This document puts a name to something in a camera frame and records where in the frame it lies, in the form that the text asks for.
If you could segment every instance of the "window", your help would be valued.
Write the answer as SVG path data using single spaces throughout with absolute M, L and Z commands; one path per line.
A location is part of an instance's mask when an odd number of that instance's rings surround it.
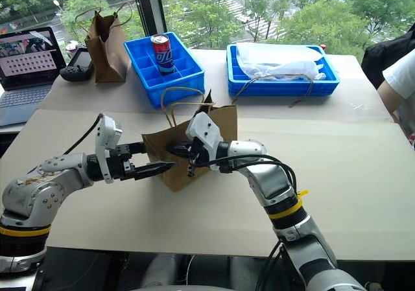
M 190 48 L 236 41 L 325 44 L 361 59 L 367 46 L 402 35 L 415 0 L 162 0 L 167 29 Z
M 84 43 L 86 32 L 75 23 L 75 16 L 94 7 L 102 8 L 106 16 L 116 11 L 122 3 L 132 5 L 132 19 L 123 25 L 128 40 L 145 35 L 135 0 L 0 0 L 0 34 L 35 27 L 52 27 L 62 54 L 67 60 L 66 47 L 74 41 Z M 128 19 L 130 10 L 124 7 L 119 12 L 120 22 Z M 88 29 L 93 12 L 80 17 L 80 24 Z

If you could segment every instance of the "blue plastic tray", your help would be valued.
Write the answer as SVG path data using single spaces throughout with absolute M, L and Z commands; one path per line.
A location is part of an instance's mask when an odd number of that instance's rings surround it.
M 337 87 L 340 79 L 336 75 L 328 61 L 326 54 L 320 46 L 306 45 L 321 54 L 323 58 L 317 64 L 324 64 L 320 72 L 326 74 L 326 79 L 315 80 L 311 95 L 330 95 Z M 237 58 L 236 45 L 228 45 L 226 63 L 228 65 L 228 89 L 231 95 L 238 93 L 250 78 L 242 72 Z M 310 88 L 310 82 L 306 79 L 296 80 L 258 80 L 250 84 L 241 95 L 305 95 Z
M 205 72 L 202 67 L 175 33 L 169 32 L 166 35 L 170 39 L 172 57 L 176 68 L 174 73 L 168 75 L 161 75 L 158 70 L 150 37 L 124 43 L 132 65 L 143 83 L 151 104 L 155 108 L 160 107 L 161 94 L 167 87 L 189 87 L 205 91 Z M 164 103 L 168 104 L 195 94 L 198 93 L 184 90 L 169 91 L 165 95 Z

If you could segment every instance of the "black backpack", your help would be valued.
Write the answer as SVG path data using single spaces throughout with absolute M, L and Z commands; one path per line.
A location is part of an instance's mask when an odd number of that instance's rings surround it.
M 366 48 L 362 61 L 364 74 L 377 89 L 385 80 L 382 71 L 413 49 L 415 49 L 415 24 L 401 37 Z

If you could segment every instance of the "soda can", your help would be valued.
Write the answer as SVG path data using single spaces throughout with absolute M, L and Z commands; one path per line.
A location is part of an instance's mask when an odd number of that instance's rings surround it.
M 164 34 L 156 34 L 151 36 L 150 40 L 153 45 L 154 53 L 156 54 L 156 60 L 160 73 L 162 75 L 173 73 L 174 63 L 169 37 Z

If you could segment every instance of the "white sleeve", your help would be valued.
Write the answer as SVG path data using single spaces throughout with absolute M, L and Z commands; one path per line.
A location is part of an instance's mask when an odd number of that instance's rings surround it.
M 383 71 L 388 84 L 405 100 L 415 92 L 415 49 Z

